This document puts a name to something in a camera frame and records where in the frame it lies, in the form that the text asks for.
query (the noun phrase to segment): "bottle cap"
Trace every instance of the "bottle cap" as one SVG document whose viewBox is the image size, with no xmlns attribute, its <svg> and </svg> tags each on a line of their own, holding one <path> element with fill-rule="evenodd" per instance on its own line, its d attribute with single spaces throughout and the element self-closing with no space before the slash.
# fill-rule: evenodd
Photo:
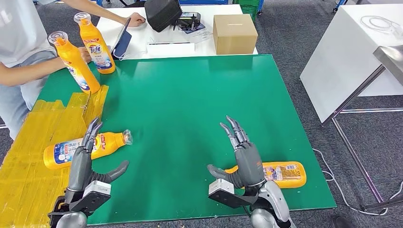
<svg viewBox="0 0 403 228">
<path fill-rule="evenodd" d="M 74 15 L 74 21 L 79 25 L 88 25 L 91 23 L 91 15 L 89 13 L 80 12 Z"/>
<path fill-rule="evenodd" d="M 132 145 L 133 144 L 132 132 L 129 129 L 126 129 L 123 132 L 123 140 L 125 142 L 125 145 Z"/>
<path fill-rule="evenodd" d="M 55 46 L 62 46 L 65 45 L 68 41 L 67 33 L 62 31 L 52 32 L 48 40 L 50 43 L 54 44 Z"/>
</svg>

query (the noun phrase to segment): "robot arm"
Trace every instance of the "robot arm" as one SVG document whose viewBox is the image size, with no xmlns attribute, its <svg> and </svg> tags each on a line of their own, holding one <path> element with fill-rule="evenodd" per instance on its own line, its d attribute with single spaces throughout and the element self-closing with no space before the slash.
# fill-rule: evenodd
<svg viewBox="0 0 403 228">
<path fill-rule="evenodd" d="M 120 177 L 129 165 L 129 161 L 123 161 L 107 174 L 92 170 L 91 152 L 102 127 L 102 122 L 98 123 L 98 120 L 96 118 L 90 123 L 81 146 L 74 152 L 66 193 L 57 198 L 53 211 L 48 214 L 51 228 L 86 227 L 87 217 L 111 197 L 110 183 Z"/>
<path fill-rule="evenodd" d="M 281 189 L 274 181 L 266 181 L 264 178 L 262 161 L 256 146 L 249 141 L 236 120 L 229 116 L 227 120 L 234 133 L 225 124 L 220 125 L 230 139 L 238 170 L 229 174 L 208 165 L 211 175 L 217 178 L 209 186 L 209 198 L 232 208 L 249 206 L 254 228 L 295 227 L 289 217 L 288 205 Z M 234 194 L 234 187 L 245 187 L 245 194 Z"/>
</svg>

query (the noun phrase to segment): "person's hand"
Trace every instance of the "person's hand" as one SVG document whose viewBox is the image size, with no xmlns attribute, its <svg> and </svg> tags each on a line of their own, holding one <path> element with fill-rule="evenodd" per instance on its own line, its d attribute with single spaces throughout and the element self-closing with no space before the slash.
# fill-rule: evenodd
<svg viewBox="0 0 403 228">
<path fill-rule="evenodd" d="M 81 58 L 84 60 L 84 62 L 86 62 L 86 63 L 91 62 L 92 58 L 89 55 L 89 52 L 86 47 L 79 47 L 78 50 L 80 51 Z"/>
<path fill-rule="evenodd" d="M 129 27 L 137 27 L 137 26 L 140 26 L 141 24 L 143 24 L 145 22 L 145 18 L 143 18 L 138 13 L 133 13 L 132 15 L 130 15 L 129 18 L 131 18 L 130 23 L 129 23 Z"/>
</svg>

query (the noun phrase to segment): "yellow tape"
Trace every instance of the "yellow tape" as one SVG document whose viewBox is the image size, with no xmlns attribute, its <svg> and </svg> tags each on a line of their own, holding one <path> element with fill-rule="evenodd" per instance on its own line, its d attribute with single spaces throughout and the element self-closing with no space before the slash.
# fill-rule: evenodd
<svg viewBox="0 0 403 228">
<path fill-rule="evenodd" d="M 59 100 L 35 103 L 0 168 L 0 228 L 49 226 L 47 214 L 64 194 L 69 168 L 46 168 L 43 151 L 83 137 L 89 122 L 101 116 L 107 91 L 103 85 L 90 98 L 73 93 L 66 107 Z"/>
</svg>

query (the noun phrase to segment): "tablet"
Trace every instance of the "tablet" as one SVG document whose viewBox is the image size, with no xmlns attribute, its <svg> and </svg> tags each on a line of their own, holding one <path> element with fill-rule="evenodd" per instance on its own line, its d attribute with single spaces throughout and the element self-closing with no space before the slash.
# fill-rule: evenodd
<svg viewBox="0 0 403 228">
<path fill-rule="evenodd" d="M 129 26 L 130 20 L 131 18 L 126 21 L 125 25 L 117 36 L 115 44 L 111 48 L 113 59 L 120 59 L 125 56 L 127 46 L 129 46 L 130 40 L 132 39 L 132 35 L 130 35 L 130 33 L 126 31 L 127 27 Z"/>
</svg>

